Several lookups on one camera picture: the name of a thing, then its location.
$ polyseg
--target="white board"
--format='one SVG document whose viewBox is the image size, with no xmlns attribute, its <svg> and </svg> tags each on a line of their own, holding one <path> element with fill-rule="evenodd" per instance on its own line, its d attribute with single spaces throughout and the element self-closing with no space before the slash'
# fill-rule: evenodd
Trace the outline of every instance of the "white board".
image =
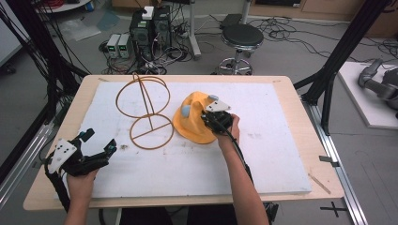
<svg viewBox="0 0 398 225">
<path fill-rule="evenodd" d="M 132 144 L 129 130 L 135 119 L 121 114 L 115 106 L 123 82 L 102 82 L 85 115 L 81 131 L 93 128 L 94 136 L 83 143 L 84 155 L 91 156 L 115 138 L 118 150 L 110 164 L 96 178 L 95 198 L 158 197 L 231 194 L 228 171 L 216 142 L 196 144 L 175 133 L 160 149 L 143 150 Z M 167 100 L 157 83 L 146 82 L 155 108 Z M 311 191 L 308 175 L 286 124 L 272 84 L 265 83 L 181 83 L 169 82 L 170 103 L 161 114 L 173 118 L 185 97 L 194 91 L 216 95 L 240 117 L 240 148 L 252 169 L 259 193 L 286 194 Z M 137 88 L 125 90 L 120 107 L 139 111 Z M 146 138 L 148 143 L 165 137 Z"/>
<path fill-rule="evenodd" d="M 398 129 L 398 120 L 395 117 L 397 111 L 390 108 L 386 102 L 369 89 L 358 85 L 360 73 L 370 64 L 346 62 L 340 69 L 340 77 L 343 84 L 354 101 L 357 109 L 368 128 Z M 373 80 L 381 83 L 387 70 L 380 67 Z"/>
</svg>

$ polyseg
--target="copper wire sculpture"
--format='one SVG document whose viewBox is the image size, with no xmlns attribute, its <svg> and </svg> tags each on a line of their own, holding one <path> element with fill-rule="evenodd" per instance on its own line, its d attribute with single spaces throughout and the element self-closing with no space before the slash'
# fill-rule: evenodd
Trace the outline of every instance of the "copper wire sculpture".
<svg viewBox="0 0 398 225">
<path fill-rule="evenodd" d="M 163 86 L 163 87 L 165 88 L 165 90 L 167 91 L 167 94 L 168 94 L 167 102 L 166 102 L 165 105 L 164 105 L 160 110 L 158 110 L 157 112 L 155 112 L 155 110 L 154 110 L 154 107 L 153 107 L 153 104 L 152 104 L 152 100 L 151 100 L 151 98 L 150 98 L 150 96 L 149 96 L 149 93 L 148 93 L 148 91 L 147 91 L 147 89 L 146 89 L 146 87 L 145 87 L 145 85 L 144 85 L 144 82 L 158 83 L 158 84 L 160 84 L 161 86 Z M 144 114 L 144 115 L 132 115 L 132 114 L 129 114 L 129 113 L 127 113 L 127 112 L 124 112 L 124 111 L 123 111 L 122 109 L 120 109 L 120 107 L 119 107 L 119 97 L 120 97 L 121 93 L 122 93 L 128 86 L 133 85 L 133 84 L 135 84 L 135 83 L 138 83 L 138 84 L 139 84 L 140 91 L 141 91 L 141 96 L 142 96 L 143 101 L 144 101 L 144 104 L 145 104 L 145 114 Z M 167 105 L 169 104 L 169 102 L 170 102 L 170 90 L 167 88 L 167 85 L 166 85 L 166 83 L 164 82 L 164 80 L 160 79 L 159 77 L 155 77 L 155 76 L 144 76 L 144 77 L 139 77 L 138 75 L 133 75 L 133 76 L 132 76 L 132 81 L 131 81 L 131 82 L 128 82 L 122 89 L 120 89 L 120 91 L 117 93 L 117 96 L 116 96 L 115 105 L 116 105 L 117 109 L 118 109 L 122 114 L 124 114 L 124 115 L 126 115 L 126 116 L 128 116 L 128 117 L 136 118 L 136 119 L 137 119 L 137 120 L 134 121 L 134 123 L 132 123 L 131 128 L 130 128 L 130 139 L 131 139 L 131 141 L 132 141 L 136 146 L 138 146 L 138 147 L 140 147 L 140 148 L 143 148 L 143 149 L 145 149 L 145 150 L 153 150 L 153 149 L 158 149 L 158 148 L 160 148 L 160 147 L 163 147 L 163 146 L 166 145 L 168 142 L 170 142 L 170 140 L 172 139 L 173 134 L 174 134 L 173 123 L 172 123 L 172 121 L 171 121 L 167 116 L 160 114 L 160 112 L 162 112 L 162 111 L 167 107 Z M 154 127 L 154 125 L 153 125 L 153 123 L 152 123 L 152 118 L 153 118 L 154 116 L 158 116 L 158 117 L 164 118 L 164 119 L 167 121 L 167 123 L 165 123 L 164 125 L 158 126 L 158 127 Z M 147 131 L 147 132 L 138 134 L 138 135 L 136 135 L 135 137 L 133 137 L 133 128 L 134 128 L 134 126 L 136 126 L 137 123 L 138 123 L 139 121 L 141 121 L 142 119 L 147 119 L 147 120 L 148 120 L 149 125 L 150 125 L 150 130 Z M 166 140 L 165 143 L 162 143 L 162 144 L 160 144 L 160 145 L 158 145 L 158 146 L 155 146 L 155 147 L 145 147 L 145 146 L 142 146 L 141 144 L 139 144 L 138 142 L 135 141 L 136 139 L 138 139 L 138 138 L 140 138 L 140 137 L 143 137 L 143 136 L 145 136 L 145 135 L 148 135 L 148 134 L 150 134 L 150 133 L 152 133 L 152 132 L 154 132 L 154 131 L 156 131 L 156 130 L 158 130 L 158 129 L 160 129 L 160 128 L 165 128 L 165 127 L 167 127 L 167 126 L 171 126 L 171 127 L 172 127 L 172 132 L 171 132 L 171 134 L 170 134 L 170 137 L 168 138 L 168 140 Z"/>
</svg>

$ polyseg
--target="gray machine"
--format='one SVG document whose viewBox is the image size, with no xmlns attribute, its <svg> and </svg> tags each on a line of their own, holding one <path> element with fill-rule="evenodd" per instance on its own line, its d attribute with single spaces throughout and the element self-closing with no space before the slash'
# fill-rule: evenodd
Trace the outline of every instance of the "gray machine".
<svg viewBox="0 0 398 225">
<path fill-rule="evenodd" d="M 382 63 L 383 60 L 376 59 L 369 67 L 366 67 L 358 78 L 358 85 L 375 92 L 379 98 L 387 102 L 390 108 L 398 111 L 398 67 L 386 71 L 382 82 L 372 79 Z"/>
</svg>

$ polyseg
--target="human arm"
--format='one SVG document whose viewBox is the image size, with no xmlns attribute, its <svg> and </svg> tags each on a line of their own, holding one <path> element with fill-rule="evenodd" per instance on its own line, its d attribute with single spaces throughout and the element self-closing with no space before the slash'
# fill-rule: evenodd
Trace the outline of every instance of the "human arm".
<svg viewBox="0 0 398 225">
<path fill-rule="evenodd" d="M 232 118 L 230 132 L 239 143 L 239 127 L 237 126 L 239 117 L 232 114 Z M 225 135 L 217 135 L 217 139 L 228 167 L 237 223 L 240 225 L 268 224 L 266 209 L 246 173 L 233 142 Z"/>
<path fill-rule="evenodd" d="M 71 176 L 68 174 L 70 205 L 64 225 L 84 225 L 87 219 L 88 205 L 91 201 L 94 179 L 98 170 L 88 175 Z"/>
</svg>

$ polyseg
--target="black stool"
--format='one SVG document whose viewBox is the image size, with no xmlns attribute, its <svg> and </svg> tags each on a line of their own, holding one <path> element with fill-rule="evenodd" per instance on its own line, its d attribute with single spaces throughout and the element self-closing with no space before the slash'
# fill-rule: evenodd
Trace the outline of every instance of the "black stool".
<svg viewBox="0 0 398 225">
<path fill-rule="evenodd" d="M 254 71 L 252 66 L 246 60 L 241 59 L 241 54 L 243 51 L 252 51 L 260 47 L 263 43 L 263 39 L 263 33 L 248 24 L 235 24 L 223 28 L 222 41 L 228 46 L 237 49 L 237 52 L 235 53 L 235 58 L 222 60 L 217 67 L 217 74 L 253 75 Z"/>
</svg>

